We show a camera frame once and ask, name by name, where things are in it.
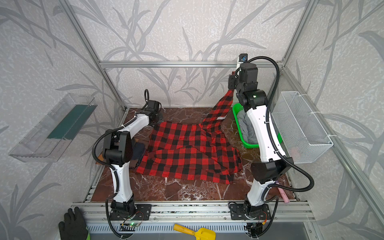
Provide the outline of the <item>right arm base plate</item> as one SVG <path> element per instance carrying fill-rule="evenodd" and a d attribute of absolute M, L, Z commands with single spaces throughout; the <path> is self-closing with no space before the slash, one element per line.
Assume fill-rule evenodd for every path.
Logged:
<path fill-rule="evenodd" d="M 231 220 L 270 220 L 271 211 L 268 204 L 251 206 L 248 201 L 243 203 L 229 202 Z"/>

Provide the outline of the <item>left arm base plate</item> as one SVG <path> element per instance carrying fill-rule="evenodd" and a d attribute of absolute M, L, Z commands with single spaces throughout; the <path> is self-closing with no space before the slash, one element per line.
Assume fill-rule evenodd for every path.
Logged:
<path fill-rule="evenodd" d="M 148 221 L 150 219 L 152 205 L 151 204 L 138 204 L 136 205 L 137 210 L 134 214 L 119 213 L 117 210 L 110 211 L 111 221 Z"/>

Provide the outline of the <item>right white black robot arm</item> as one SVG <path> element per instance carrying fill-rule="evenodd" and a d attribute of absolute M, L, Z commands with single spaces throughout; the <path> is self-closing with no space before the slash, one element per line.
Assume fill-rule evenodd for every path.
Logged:
<path fill-rule="evenodd" d="M 277 76 L 275 83 L 279 83 L 280 68 L 271 58 L 259 56 L 249 59 L 248 54 L 240 54 L 237 69 L 229 76 L 228 85 L 230 90 L 235 90 L 239 103 L 251 121 L 255 131 L 261 161 L 252 164 L 254 181 L 248 192 L 244 209 L 247 215 L 261 210 L 267 203 L 266 196 L 270 188 L 277 187 L 291 192 L 307 192 L 311 190 L 315 181 L 313 177 L 295 165 L 293 158 L 287 157 L 282 149 L 274 124 L 271 120 L 272 100 L 267 94 L 258 88 L 258 67 L 253 62 L 256 60 L 267 60 L 273 64 Z M 304 188 L 288 188 L 276 184 L 276 180 L 289 169 L 295 169 L 303 174 L 308 180 L 308 186 Z"/>

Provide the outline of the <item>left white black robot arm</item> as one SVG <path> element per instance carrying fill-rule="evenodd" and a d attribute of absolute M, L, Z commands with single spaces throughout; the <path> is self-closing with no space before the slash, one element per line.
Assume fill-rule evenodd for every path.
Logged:
<path fill-rule="evenodd" d="M 137 207 L 131 189 L 129 162 L 134 156 L 134 136 L 148 126 L 154 126 L 161 121 L 161 103 L 150 99 L 149 90 L 145 90 L 145 105 L 127 123 L 112 130 L 107 130 L 93 145 L 94 160 L 110 169 L 114 193 L 111 200 L 111 210 L 116 217 L 132 218 Z"/>

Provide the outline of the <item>red black plaid shirt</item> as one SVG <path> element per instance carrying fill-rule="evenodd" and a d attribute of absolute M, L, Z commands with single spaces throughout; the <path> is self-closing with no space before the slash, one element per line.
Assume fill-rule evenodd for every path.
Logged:
<path fill-rule="evenodd" d="M 201 123 L 166 121 L 154 126 L 136 173 L 232 184 L 243 163 L 221 125 L 232 109 L 233 96 L 234 91 L 229 90 Z"/>

